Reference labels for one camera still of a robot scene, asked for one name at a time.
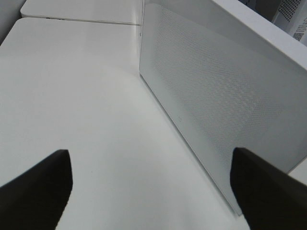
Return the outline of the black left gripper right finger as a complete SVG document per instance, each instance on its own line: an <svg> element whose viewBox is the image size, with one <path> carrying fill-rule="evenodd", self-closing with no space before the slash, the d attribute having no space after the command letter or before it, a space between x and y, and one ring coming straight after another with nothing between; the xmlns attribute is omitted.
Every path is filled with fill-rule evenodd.
<svg viewBox="0 0 307 230"><path fill-rule="evenodd" d="M230 185L251 230L305 230L307 187L252 151L233 150Z"/></svg>

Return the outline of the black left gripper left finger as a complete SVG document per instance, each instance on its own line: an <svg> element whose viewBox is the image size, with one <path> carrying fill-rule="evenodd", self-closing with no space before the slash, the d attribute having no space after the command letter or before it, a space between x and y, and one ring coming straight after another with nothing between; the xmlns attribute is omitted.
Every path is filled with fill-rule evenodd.
<svg viewBox="0 0 307 230"><path fill-rule="evenodd" d="M0 188L2 230L54 230L73 188L69 151L60 149Z"/></svg>

